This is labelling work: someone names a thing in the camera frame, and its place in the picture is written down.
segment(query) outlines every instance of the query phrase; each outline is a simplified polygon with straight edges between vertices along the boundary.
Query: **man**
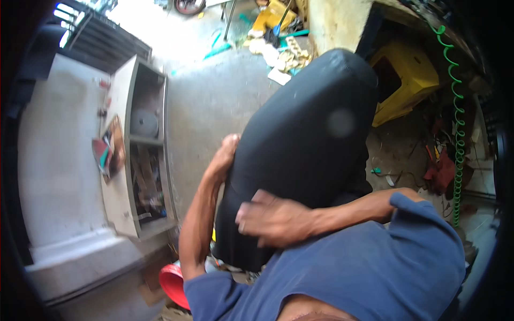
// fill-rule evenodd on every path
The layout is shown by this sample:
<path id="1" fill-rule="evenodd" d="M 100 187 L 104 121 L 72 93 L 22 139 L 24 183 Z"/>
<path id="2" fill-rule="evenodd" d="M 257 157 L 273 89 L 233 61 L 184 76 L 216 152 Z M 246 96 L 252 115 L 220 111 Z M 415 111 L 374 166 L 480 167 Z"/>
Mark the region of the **man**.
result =
<path id="1" fill-rule="evenodd" d="M 239 232 L 280 248 L 255 284 L 206 274 L 216 199 L 239 143 L 216 152 L 184 220 L 179 254 L 195 321 L 437 320 L 464 279 L 462 243 L 409 188 L 310 209 L 259 190 L 236 216 Z M 388 228 L 382 223 L 391 222 Z"/>

